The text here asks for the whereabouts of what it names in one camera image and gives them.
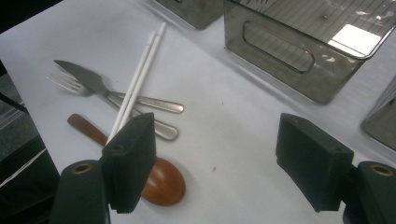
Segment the white table surface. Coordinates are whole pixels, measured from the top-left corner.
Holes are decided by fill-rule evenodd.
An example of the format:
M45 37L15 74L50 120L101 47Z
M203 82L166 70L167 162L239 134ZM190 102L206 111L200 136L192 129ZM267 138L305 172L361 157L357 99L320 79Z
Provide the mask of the white table surface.
M143 199L112 223L342 223L317 214L276 164L281 113L309 119L355 151L353 163L395 166L396 153L365 135L361 121L396 74L396 34L348 81L329 105L316 105L224 48L223 18L203 31L153 0L64 0L0 35L0 58L25 102L57 169L99 159L101 148L72 128L79 113L109 134L117 111L98 96L78 97L46 77L53 60L83 65L108 87L126 91L151 31L168 22L142 95L184 104L171 114L175 142L157 139L157 154L184 175L187 193L173 207Z

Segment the metal utensil handle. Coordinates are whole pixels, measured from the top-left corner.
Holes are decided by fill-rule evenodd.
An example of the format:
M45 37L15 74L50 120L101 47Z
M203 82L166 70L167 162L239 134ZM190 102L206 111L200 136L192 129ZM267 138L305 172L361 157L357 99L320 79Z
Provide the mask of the metal utensil handle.
M114 92L110 92L109 94L107 94L106 98L110 103L120 108L122 104L122 99ZM130 116L134 117L140 114L142 114L142 112L133 109ZM169 140L169 141L175 140L178 136L178 130L176 127L173 127L169 124L158 121L156 119L154 120L154 127L155 127L155 133L165 140Z
M119 97L123 98L125 96L125 93L121 92L116 92L113 91L114 94L118 95ZM165 100L160 100L160 99L154 99L154 98L148 98L144 96L138 96L136 98L136 102L141 105L147 105L151 106L157 109L173 112L173 113L181 113L184 110L184 105L171 102L171 101L165 101Z

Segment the silver fork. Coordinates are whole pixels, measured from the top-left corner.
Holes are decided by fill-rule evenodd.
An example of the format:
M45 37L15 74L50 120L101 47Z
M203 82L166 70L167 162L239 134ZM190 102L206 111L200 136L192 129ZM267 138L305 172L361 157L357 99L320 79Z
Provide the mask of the silver fork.
M94 93L93 91L91 91L90 89L86 88L84 85L79 83L72 75L67 74L66 72L61 72L58 76L55 74L52 74L50 77L47 77L47 79L52 81L56 85L64 88L65 90L70 91L70 92L72 92L76 95L79 95L79 96L89 96ZM110 101L112 104L114 104L117 107L120 107L122 104L121 97L119 97L118 99L107 98L107 100ZM136 109L133 109L131 116L137 116L140 114L142 114L142 112L140 112ZM155 120L154 126L155 126L155 133L165 140L175 140L178 136L177 128L173 127L169 124Z

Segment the white straw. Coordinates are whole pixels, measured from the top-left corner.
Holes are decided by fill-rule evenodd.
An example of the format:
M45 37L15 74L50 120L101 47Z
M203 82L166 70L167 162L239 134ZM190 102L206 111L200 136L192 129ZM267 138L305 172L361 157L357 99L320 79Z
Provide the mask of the white straw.
M118 131L126 124L126 122L129 119L129 115L131 114L132 108L134 107L134 101L136 100L137 94L140 92L140 89L143 86L143 82L146 78L146 75L149 71L152 61L154 60L154 56L157 53L158 47L160 46L161 40L163 38L163 33L165 33L165 28L166 28L166 22L163 22L161 24L158 34L154 38L154 44L150 50L150 53L149 53L148 58L145 62L145 65L143 66L142 73L139 76L139 79L137 80L136 86L134 87L134 92L132 93L132 96L129 100L129 103L125 110L125 113L123 114Z
M152 47L152 45L154 43L154 36L155 36L155 32L152 32L150 34L149 38L148 38L148 43L146 44L146 47L145 47L145 49L143 51L142 56L140 57L140 61L139 61L138 65L137 65L137 68L134 71L134 77L131 80L131 84L129 85L128 91L125 94L124 100L122 101L122 105L120 107L119 114L117 115L116 122L114 123L114 126L113 126L113 128L111 130L110 136L107 138L107 142L109 142L111 140L111 138L113 138L114 135L116 135L117 131L119 130L120 122L121 122L122 117L123 117L123 115L125 113L125 109L127 108L127 105L128 105L129 100L131 98L131 95L132 95L132 93L134 91L134 87L135 87L135 85L137 83L137 80L140 77L142 69L143 69L143 67L144 67L144 65L146 63L147 57L149 56L151 47Z

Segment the spoon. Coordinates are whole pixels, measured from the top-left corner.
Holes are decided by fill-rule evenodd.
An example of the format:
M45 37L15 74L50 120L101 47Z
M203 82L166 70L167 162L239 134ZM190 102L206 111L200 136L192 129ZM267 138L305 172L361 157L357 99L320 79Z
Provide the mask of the spoon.
M81 115L73 114L67 122L101 146L105 146L107 136ZM160 206L179 203L186 193L183 175L171 162L158 158L152 168L148 181L142 191L142 197Z

